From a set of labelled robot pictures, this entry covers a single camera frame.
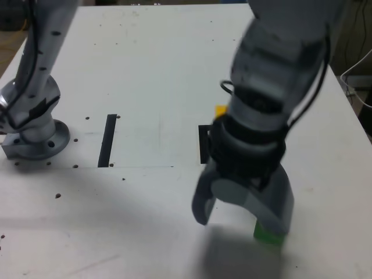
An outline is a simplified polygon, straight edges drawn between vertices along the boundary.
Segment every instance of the white cable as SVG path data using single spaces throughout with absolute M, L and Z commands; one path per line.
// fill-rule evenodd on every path
M 339 79 L 349 88 L 349 89 L 351 89 L 353 92 L 354 92 L 354 94 L 355 94 L 355 96 L 357 97 L 357 99 L 364 105 L 364 106 L 366 106 L 366 107 L 368 107 L 368 108 L 370 108 L 370 109 L 372 109 L 372 106 L 370 106 L 370 105 L 368 105 L 368 104 L 366 104 L 366 103 L 364 103 L 363 102 L 363 100 L 360 98 L 360 96 L 356 93 L 356 90 L 355 90 L 355 88 L 353 88 L 353 87 L 351 87 L 349 84 L 347 84 L 346 82 L 345 82 L 345 80 L 343 80 L 342 79 L 342 77 L 346 74 L 346 73 L 348 73 L 348 72 L 350 72 L 354 67 L 356 67 L 360 62 L 362 62 L 363 60 L 365 60 L 365 58 L 367 58 L 367 56 L 369 56 L 369 54 L 372 52 L 372 49 L 370 50 L 370 51 L 368 51 L 368 53 L 360 60 L 360 61 L 358 61 L 354 66 L 352 66 L 349 70 L 346 70 L 346 72 L 344 72 L 340 77 L 339 77 Z

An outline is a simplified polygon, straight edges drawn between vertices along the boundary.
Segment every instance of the green block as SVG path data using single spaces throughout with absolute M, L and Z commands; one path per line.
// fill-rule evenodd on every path
M 253 237 L 260 242 L 271 244 L 275 246 L 281 246 L 284 243 L 285 234 L 277 235 L 265 230 L 258 221 L 256 221 L 255 232 Z

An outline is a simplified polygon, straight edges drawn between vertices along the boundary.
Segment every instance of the yellow object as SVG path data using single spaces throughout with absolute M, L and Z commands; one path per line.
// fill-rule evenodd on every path
M 227 110 L 227 106 L 216 106 L 214 108 L 214 114 L 216 115 L 216 117 L 219 117 L 225 114 L 226 110 Z

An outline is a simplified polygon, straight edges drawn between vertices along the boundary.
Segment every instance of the table surface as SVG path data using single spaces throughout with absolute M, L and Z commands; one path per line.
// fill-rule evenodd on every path
M 282 249 L 233 205 L 194 220 L 198 125 L 228 102 L 219 81 L 251 18 L 244 4 L 78 10 L 52 71 L 69 145 L 18 167 L 0 152 L 0 278 L 371 278 L 372 148 L 331 70 L 287 140 Z M 114 167 L 98 169 L 108 114 Z

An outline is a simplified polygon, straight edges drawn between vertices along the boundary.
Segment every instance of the gray robot arm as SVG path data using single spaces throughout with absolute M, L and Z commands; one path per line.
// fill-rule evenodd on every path
M 192 201 L 205 225 L 219 199 L 249 210 L 260 225 L 286 234 L 294 197 L 280 165 L 285 138 L 319 93 L 347 0 L 250 0 L 256 16 L 231 67 L 227 113 L 209 133 L 210 159 Z M 321 68 L 315 93 L 301 112 Z
M 60 92 L 51 70 L 78 7 L 78 0 L 27 0 L 31 23 L 14 80 L 0 90 L 0 131 L 8 158 L 45 159 L 69 142 L 66 125 L 51 111 Z

